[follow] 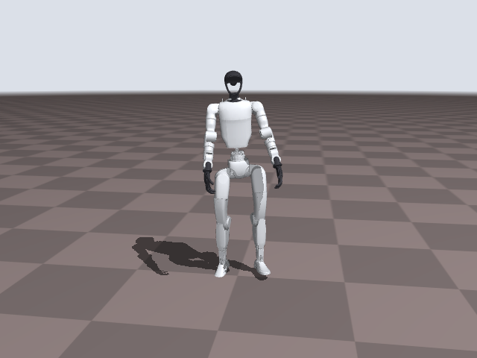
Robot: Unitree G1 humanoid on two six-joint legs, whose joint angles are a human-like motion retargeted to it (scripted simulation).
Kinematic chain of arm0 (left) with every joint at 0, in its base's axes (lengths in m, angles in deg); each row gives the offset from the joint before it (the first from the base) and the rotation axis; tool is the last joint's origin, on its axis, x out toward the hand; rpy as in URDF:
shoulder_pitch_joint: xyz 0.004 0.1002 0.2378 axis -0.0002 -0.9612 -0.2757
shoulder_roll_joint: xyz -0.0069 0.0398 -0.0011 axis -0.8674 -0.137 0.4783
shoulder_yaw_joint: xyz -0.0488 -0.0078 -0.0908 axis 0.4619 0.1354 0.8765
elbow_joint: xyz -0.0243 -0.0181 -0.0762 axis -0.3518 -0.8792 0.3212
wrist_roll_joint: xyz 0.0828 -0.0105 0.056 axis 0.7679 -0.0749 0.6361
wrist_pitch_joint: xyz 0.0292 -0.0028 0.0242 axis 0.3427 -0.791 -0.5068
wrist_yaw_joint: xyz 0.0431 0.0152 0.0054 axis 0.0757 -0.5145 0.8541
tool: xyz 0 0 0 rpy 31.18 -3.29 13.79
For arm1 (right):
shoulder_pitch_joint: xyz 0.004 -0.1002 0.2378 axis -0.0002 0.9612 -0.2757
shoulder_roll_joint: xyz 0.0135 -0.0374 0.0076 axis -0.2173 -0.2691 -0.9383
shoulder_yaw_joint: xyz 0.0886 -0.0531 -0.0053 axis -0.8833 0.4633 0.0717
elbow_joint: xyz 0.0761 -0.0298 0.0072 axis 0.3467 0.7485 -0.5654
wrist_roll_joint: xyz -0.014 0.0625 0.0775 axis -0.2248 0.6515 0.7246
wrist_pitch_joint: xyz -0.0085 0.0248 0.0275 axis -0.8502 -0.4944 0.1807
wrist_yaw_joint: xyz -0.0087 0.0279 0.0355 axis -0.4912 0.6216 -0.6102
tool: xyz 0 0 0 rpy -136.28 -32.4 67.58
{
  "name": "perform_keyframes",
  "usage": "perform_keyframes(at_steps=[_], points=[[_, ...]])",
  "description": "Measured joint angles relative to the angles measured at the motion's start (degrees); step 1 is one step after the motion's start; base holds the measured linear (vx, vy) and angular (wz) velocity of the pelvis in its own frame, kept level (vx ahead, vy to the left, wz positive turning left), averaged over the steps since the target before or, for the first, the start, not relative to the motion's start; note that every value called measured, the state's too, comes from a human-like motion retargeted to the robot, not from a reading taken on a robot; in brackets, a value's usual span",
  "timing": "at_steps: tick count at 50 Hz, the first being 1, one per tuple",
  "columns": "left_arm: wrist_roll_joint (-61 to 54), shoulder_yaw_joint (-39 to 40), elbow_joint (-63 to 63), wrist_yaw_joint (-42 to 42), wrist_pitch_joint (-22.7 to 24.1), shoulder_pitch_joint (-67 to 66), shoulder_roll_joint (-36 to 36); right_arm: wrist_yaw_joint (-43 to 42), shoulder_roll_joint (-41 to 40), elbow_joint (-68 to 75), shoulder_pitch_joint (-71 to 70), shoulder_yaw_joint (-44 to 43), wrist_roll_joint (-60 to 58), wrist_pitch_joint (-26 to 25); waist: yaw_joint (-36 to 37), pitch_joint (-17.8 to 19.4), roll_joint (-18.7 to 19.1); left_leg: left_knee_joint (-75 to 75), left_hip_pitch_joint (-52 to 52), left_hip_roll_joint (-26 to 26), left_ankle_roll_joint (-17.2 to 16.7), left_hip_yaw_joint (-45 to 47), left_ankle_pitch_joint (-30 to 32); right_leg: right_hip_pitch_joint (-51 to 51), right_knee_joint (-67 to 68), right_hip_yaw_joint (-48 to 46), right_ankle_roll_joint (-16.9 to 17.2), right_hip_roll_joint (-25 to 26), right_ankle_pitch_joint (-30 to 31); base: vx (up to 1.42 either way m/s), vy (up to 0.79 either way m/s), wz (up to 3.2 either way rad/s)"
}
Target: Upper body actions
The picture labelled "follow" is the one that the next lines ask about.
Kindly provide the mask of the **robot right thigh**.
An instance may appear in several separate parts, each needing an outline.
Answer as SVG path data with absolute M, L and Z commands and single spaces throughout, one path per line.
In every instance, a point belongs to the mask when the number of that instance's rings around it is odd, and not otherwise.
M 224 229 L 230 228 L 231 217 L 227 216 L 227 205 L 230 191 L 230 168 L 226 167 L 216 172 L 214 207 L 217 224 L 223 225 Z

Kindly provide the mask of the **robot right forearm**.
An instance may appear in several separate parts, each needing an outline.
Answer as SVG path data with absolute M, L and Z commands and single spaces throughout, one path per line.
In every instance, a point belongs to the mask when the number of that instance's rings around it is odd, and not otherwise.
M 211 142 L 206 142 L 206 133 L 204 134 L 204 143 L 203 143 L 203 169 L 205 169 L 205 164 L 206 162 L 211 163 L 211 168 L 213 166 L 212 161 L 213 161 L 213 150 L 215 148 L 215 145 Z

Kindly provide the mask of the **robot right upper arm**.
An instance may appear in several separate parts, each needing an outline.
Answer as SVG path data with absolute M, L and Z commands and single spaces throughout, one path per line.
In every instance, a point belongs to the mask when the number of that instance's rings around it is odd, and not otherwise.
M 216 142 L 217 132 L 215 132 L 216 116 L 218 115 L 219 104 L 210 104 L 206 111 L 206 142 Z

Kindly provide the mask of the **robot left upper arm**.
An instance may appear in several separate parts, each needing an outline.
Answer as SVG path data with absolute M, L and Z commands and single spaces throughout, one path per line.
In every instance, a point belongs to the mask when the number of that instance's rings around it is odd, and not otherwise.
M 250 104 L 252 107 L 252 113 L 256 115 L 256 121 L 261 129 L 259 130 L 261 139 L 272 137 L 271 129 L 268 127 L 268 119 L 262 103 L 259 101 L 250 101 Z

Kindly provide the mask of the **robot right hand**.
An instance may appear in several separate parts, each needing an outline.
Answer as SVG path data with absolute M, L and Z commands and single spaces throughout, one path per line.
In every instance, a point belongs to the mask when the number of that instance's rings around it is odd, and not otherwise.
M 216 191 L 213 190 L 209 184 L 209 183 L 211 183 L 212 185 L 214 184 L 210 179 L 210 173 L 212 172 L 210 162 L 206 162 L 205 169 L 203 169 L 203 172 L 204 172 L 204 183 L 206 184 L 206 191 L 209 192 L 210 194 L 215 194 Z

